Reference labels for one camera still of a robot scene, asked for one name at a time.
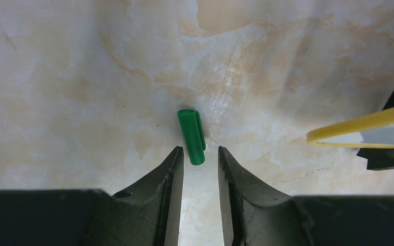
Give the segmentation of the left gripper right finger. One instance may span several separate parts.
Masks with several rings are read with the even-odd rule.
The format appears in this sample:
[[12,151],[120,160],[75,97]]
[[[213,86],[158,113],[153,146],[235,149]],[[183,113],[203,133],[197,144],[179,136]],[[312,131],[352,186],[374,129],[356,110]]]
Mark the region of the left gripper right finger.
[[218,149],[225,245],[394,245],[394,195],[290,196]]

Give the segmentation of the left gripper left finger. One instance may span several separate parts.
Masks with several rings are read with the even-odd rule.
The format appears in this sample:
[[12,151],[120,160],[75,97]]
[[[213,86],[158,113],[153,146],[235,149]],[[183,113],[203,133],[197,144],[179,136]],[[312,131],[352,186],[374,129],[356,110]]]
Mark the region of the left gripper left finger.
[[0,190],[0,245],[177,245],[184,151],[113,195]]

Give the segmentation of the green marker cap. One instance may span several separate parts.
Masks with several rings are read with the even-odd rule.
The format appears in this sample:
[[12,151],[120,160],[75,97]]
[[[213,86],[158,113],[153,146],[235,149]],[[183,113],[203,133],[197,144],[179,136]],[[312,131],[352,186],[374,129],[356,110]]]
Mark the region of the green marker cap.
[[192,165],[204,163],[206,143],[200,113],[194,109],[181,109],[177,111],[183,139]]

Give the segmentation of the yellow-framed whiteboard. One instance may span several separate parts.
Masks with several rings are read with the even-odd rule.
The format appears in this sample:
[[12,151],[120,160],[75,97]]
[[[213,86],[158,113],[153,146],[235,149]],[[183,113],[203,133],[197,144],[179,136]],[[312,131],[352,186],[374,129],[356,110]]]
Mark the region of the yellow-framed whiteboard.
[[394,107],[312,130],[306,140],[315,146],[394,149]]

